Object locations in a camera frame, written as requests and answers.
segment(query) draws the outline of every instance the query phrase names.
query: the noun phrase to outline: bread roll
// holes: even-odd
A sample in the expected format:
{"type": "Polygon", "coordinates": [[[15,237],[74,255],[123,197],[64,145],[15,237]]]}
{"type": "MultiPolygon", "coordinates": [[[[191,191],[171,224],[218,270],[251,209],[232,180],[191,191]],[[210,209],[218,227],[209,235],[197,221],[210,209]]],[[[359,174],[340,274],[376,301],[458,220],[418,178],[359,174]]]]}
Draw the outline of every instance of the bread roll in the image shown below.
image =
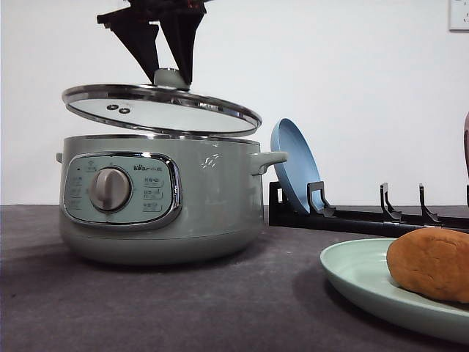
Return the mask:
{"type": "Polygon", "coordinates": [[[387,260],[403,288],[469,303],[469,234],[439,228],[412,231],[389,246],[387,260]]]}

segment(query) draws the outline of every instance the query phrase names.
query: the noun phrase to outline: light green plate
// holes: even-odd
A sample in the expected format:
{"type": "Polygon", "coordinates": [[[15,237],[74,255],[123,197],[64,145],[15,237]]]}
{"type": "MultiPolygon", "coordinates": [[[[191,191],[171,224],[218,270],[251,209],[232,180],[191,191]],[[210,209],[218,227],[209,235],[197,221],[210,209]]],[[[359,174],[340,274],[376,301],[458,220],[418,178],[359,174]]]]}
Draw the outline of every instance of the light green plate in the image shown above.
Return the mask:
{"type": "Polygon", "coordinates": [[[367,312],[407,329],[469,344],[469,304],[432,301],[400,288],[386,264],[393,241],[338,243],[322,251],[321,263],[332,285],[367,312]]]}

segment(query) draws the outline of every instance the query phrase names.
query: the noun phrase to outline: dish rack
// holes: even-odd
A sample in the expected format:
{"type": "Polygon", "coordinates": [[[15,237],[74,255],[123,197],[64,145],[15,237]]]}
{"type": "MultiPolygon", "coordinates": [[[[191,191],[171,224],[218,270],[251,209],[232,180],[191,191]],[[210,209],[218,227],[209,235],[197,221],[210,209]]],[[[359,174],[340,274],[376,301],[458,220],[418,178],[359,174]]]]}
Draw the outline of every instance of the dish rack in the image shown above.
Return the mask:
{"type": "MultiPolygon", "coordinates": [[[[469,219],[439,216],[429,210],[425,205],[425,191],[422,184],[419,186],[421,215],[404,214],[397,211],[389,202],[387,183],[380,185],[380,212],[339,210],[326,200],[323,181],[308,183],[306,187],[310,214],[300,215],[294,211],[280,183],[270,183],[270,226],[366,233],[393,238],[424,227],[444,227],[469,232],[469,219]],[[279,190],[281,190],[281,199],[279,199],[279,190]],[[318,209],[312,202],[312,194],[315,191],[320,192],[321,200],[324,203],[323,209],[318,209]]],[[[466,186],[466,198],[469,206],[469,186],[466,186]]]]}

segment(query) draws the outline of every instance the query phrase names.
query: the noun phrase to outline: gray tablecloth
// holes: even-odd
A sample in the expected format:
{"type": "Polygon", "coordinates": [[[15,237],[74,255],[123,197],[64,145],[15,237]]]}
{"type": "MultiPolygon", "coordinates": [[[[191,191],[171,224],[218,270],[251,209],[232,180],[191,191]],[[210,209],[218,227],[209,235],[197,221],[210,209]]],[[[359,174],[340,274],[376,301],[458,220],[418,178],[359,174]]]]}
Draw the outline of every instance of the gray tablecloth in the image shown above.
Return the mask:
{"type": "Polygon", "coordinates": [[[101,265],[61,242],[57,206],[1,209],[3,351],[467,351],[355,307],[320,252],[372,238],[266,227],[245,251],[158,268],[101,265]]]}

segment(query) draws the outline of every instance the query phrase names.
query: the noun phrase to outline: cooker body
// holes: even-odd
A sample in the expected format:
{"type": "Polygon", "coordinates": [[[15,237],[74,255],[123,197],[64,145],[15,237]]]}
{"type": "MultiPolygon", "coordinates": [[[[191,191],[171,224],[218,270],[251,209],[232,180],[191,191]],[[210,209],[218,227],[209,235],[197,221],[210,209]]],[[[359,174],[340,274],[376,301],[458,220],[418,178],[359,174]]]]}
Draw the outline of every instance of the cooker body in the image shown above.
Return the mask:
{"type": "Polygon", "coordinates": [[[259,149],[256,142],[187,136],[65,139],[64,242],[89,259],[128,265],[182,263],[239,251],[264,225],[262,172],[253,172],[259,149]],[[101,169],[121,172],[130,184],[128,199],[122,197],[121,207],[111,212],[96,206],[91,195],[90,182],[110,177],[97,178],[101,169]]]}

